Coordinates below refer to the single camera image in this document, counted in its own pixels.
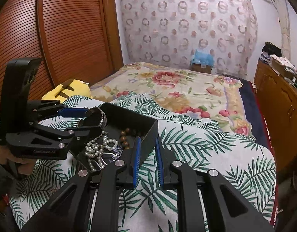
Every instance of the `bed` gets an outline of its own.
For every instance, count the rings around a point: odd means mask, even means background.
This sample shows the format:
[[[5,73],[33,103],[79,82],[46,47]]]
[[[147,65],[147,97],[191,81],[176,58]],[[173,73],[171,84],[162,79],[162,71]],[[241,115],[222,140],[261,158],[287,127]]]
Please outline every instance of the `bed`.
[[[274,224],[276,166],[250,82],[132,63],[93,85],[91,92],[94,99],[73,96],[64,104],[94,107],[111,102],[158,119],[165,148],[196,170],[219,170]],[[77,119],[62,117],[42,122],[61,130],[76,123]],[[154,157],[153,151],[140,168],[136,190],[123,191],[120,196],[121,232],[177,231],[176,193],[159,188]],[[19,227],[79,168],[70,154],[64,161],[39,160],[33,173],[18,182],[10,195]]]

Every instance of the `cardboard box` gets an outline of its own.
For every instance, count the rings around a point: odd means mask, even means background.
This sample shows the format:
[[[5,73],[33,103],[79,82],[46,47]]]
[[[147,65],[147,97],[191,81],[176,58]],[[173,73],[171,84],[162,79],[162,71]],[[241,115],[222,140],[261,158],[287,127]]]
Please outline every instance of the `cardboard box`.
[[[201,73],[211,74],[211,72],[212,72],[212,66],[201,65],[201,64],[192,64],[191,65],[191,70],[192,71],[201,72]]]
[[[274,58],[272,59],[272,67],[277,70],[282,77],[289,78],[291,80],[293,79],[294,75],[291,72],[286,71],[284,67],[276,62]]]
[[[140,133],[141,166],[155,147],[155,139],[156,137],[158,137],[157,119],[144,116],[142,114],[107,102],[103,103],[100,106],[100,109],[103,110],[107,117],[107,125],[105,127],[105,131],[108,132],[107,136],[109,139],[114,138],[119,141],[121,131],[125,130],[126,128],[136,130],[137,133]],[[127,136],[127,142],[129,143],[130,149],[132,149],[134,146],[134,139],[135,135]],[[97,140],[97,143],[102,144],[102,137]],[[87,162],[88,157],[84,155],[85,144],[83,144],[83,149],[80,150],[80,153],[71,150],[70,152],[85,167],[86,170],[90,171],[90,167]],[[102,158],[108,164],[111,156],[105,154],[102,156]]]

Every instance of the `human hand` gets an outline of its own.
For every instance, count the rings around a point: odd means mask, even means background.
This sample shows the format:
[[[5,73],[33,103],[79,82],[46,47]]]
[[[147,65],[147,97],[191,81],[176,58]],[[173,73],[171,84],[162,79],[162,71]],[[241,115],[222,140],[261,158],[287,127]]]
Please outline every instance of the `human hand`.
[[[32,173],[37,161],[34,159],[17,158],[14,155],[12,155],[7,146],[0,146],[0,164],[6,165],[8,160],[23,164],[18,167],[17,171],[21,174],[26,175]]]

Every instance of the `navy blue bed sheet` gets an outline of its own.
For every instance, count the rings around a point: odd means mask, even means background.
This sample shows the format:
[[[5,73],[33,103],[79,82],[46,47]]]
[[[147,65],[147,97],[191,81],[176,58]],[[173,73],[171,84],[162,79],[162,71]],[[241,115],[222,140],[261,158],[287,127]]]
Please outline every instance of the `navy blue bed sheet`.
[[[241,78],[240,81],[243,84],[243,87],[241,87],[239,90],[245,108],[246,119],[253,126],[251,132],[253,136],[256,137],[256,143],[271,149],[266,125],[263,116],[261,115],[251,82]]]

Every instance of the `pearl necklace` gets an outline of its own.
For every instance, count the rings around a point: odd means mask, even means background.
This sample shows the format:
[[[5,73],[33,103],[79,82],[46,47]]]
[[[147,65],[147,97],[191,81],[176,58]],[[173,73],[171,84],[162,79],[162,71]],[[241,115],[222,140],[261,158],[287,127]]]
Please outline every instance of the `pearl necklace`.
[[[108,139],[107,134],[108,134],[107,131],[102,131],[102,133],[98,137],[92,139],[85,146],[86,151],[84,152],[84,154],[88,157],[87,161],[89,163],[89,166],[92,172],[96,171],[93,163],[97,164],[100,169],[103,169],[107,165],[102,158],[104,154],[112,155],[112,159],[110,160],[110,162],[117,160],[122,154],[123,149],[121,146],[118,146],[118,141],[115,140],[114,138]],[[97,139],[99,139],[102,135],[104,135],[102,138],[102,145],[97,144],[96,143]],[[114,153],[107,153],[105,152],[105,149],[108,150],[109,152],[113,151]]]

